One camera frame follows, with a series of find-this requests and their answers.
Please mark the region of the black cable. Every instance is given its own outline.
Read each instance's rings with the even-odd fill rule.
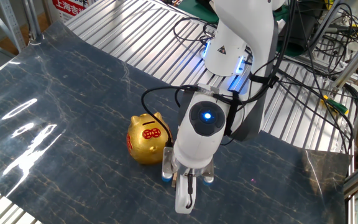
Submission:
[[[189,209],[193,205],[193,199],[191,195],[193,195],[193,169],[189,170],[189,173],[187,174],[187,193],[190,196],[190,204],[186,205],[186,208]]]
[[[173,25],[173,27],[172,27],[173,35],[175,35],[176,38],[181,39],[181,40],[193,41],[193,42],[201,41],[203,44],[205,44],[206,41],[208,41],[208,40],[209,40],[210,38],[212,38],[212,37],[206,37],[206,36],[203,36],[203,35],[202,35],[202,36],[199,37],[198,39],[187,39],[187,38],[183,38],[183,37],[181,37],[181,36],[179,36],[179,35],[177,34],[175,28],[176,28],[181,22],[183,22],[183,21],[192,21],[192,20],[198,21],[198,22],[203,22],[203,23],[204,23],[203,32],[204,32],[205,35],[210,35],[210,33],[208,33],[208,32],[206,31],[206,28],[207,28],[208,26],[211,26],[211,27],[213,27],[213,28],[217,28],[217,24],[218,24],[217,22],[208,22],[208,21],[205,21],[205,20],[200,19],[200,18],[197,18],[197,17],[184,17],[184,18],[181,18],[180,20],[178,20],[178,21],[175,23],[175,25]]]
[[[243,124],[244,118],[245,118],[245,116],[246,116],[245,104],[242,103],[242,105],[243,105],[243,107],[242,107],[243,112],[242,112],[241,124],[240,124],[240,126],[239,126],[237,129],[241,129],[241,126],[242,126],[242,124]],[[224,144],[221,143],[221,146],[227,146],[228,144],[232,143],[233,140],[234,140],[234,136],[231,137],[230,141],[228,141],[227,143],[224,143]]]
[[[300,104],[302,104],[305,108],[309,109],[310,111],[312,111],[315,115],[317,115],[318,117],[320,117],[321,119],[323,119],[325,122],[327,122],[328,124],[332,125],[333,127],[335,127],[335,124],[328,121],[325,117],[321,116],[318,113],[315,113],[313,109],[311,109],[308,105],[306,105],[306,103],[302,102],[301,100],[299,100],[293,93],[291,93],[291,91],[286,88],[282,82],[278,83],[285,91],[287,91],[296,101],[298,101]]]
[[[293,82],[285,82],[285,81],[277,81],[278,83],[284,83],[284,84],[290,84],[290,85],[296,85],[296,86],[301,86],[301,87],[304,87],[304,86],[308,86],[308,85],[301,85],[301,84],[298,84],[298,83],[293,83]],[[317,87],[311,87],[311,86],[308,86],[310,88],[313,88],[315,90],[317,90],[318,88]],[[348,97],[348,98],[353,98],[355,100],[358,100],[358,97],[356,96],[348,96],[348,95],[345,95],[345,94],[340,94],[340,93],[336,93],[335,91],[330,91],[330,90],[325,90],[325,89],[321,89],[323,91],[326,91],[326,92],[330,92],[330,93],[335,93],[336,95],[339,95],[339,96],[345,96],[345,97]]]
[[[349,12],[350,12],[350,14],[352,15],[352,9],[351,9],[350,7],[349,7]],[[302,26],[302,29],[303,29],[304,38],[307,39],[305,27],[303,26],[302,17],[300,17],[300,21],[301,21],[301,26]],[[328,104],[327,104],[327,101],[326,101],[326,100],[324,99],[324,97],[323,97],[323,92],[321,91],[320,85],[319,85],[318,80],[317,80],[317,76],[316,76],[315,71],[314,71],[313,57],[312,57],[311,50],[310,50],[310,47],[309,47],[308,43],[306,43],[306,48],[308,49],[308,53],[309,53],[309,57],[310,57],[310,65],[311,65],[311,69],[312,69],[312,71],[313,71],[314,81],[316,82],[316,86],[317,86],[317,88],[318,88],[319,94],[321,95],[321,99],[322,99],[324,105],[326,106],[326,108],[327,108],[329,114],[331,115],[332,119],[334,120],[335,125],[337,126],[337,129],[339,130],[339,133],[340,133],[341,138],[342,138],[342,144],[344,145],[344,150],[346,151],[346,154],[348,154],[348,153],[347,153],[347,150],[346,150],[346,144],[345,144],[344,135],[343,135],[342,132],[341,132],[341,127],[338,125],[338,123],[337,123],[337,121],[336,121],[334,115],[332,114],[331,110],[329,109],[329,106],[328,106]],[[349,127],[350,127],[350,129],[352,129],[352,126],[351,126],[351,125],[352,125],[352,124],[351,124],[350,121],[349,121]],[[351,144],[352,144],[352,141],[349,141],[349,148],[348,148],[348,149],[351,148]]]
[[[155,90],[165,90],[165,89],[181,89],[181,90],[193,90],[193,91],[197,91],[199,90],[199,88],[197,86],[193,86],[193,85],[184,85],[184,86],[161,86],[161,87],[156,87],[156,88],[151,88],[151,89],[148,89],[146,90],[140,100],[142,102],[142,106],[144,108],[144,110],[146,110],[146,112],[151,115],[151,117],[153,117],[158,123],[161,124],[161,126],[164,128],[164,130],[167,132],[168,134],[168,140],[167,140],[167,144],[172,144],[172,137],[171,137],[171,134],[169,132],[169,129],[162,123],[161,120],[159,120],[156,116],[154,116],[154,114],[147,108],[145,102],[144,102],[144,98],[147,94],[149,94],[150,92],[152,91],[155,91]]]
[[[179,100],[178,100],[178,93],[179,93],[180,89],[177,89],[175,91],[175,102],[176,104],[178,105],[178,107],[180,108],[180,103],[179,103]]]

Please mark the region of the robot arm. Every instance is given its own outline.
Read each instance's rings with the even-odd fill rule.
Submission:
[[[251,48],[254,60],[251,72],[266,77],[272,65],[264,66],[275,55],[277,46],[277,24],[272,11],[282,5],[284,0],[215,0],[214,6],[219,16],[219,26],[224,26]],[[221,46],[211,44],[211,54]],[[199,85],[202,91],[186,91],[180,108],[180,127],[173,148],[165,148],[162,177],[170,180],[177,172],[175,210],[190,213],[196,198],[196,176],[202,176],[205,183],[213,181],[213,155],[218,150],[225,133],[230,105],[217,100],[214,95],[232,97],[227,90],[208,85]],[[239,96],[241,101],[259,91],[262,84],[253,83],[252,93]],[[235,114],[231,131],[236,139],[250,138],[260,131],[263,123],[264,97],[248,103]]]

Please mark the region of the golden pig figurine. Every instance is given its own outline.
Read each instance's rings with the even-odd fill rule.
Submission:
[[[159,112],[156,116],[168,129]],[[142,114],[131,118],[127,133],[129,154],[140,164],[151,165],[162,162],[163,150],[168,134],[151,115]]]

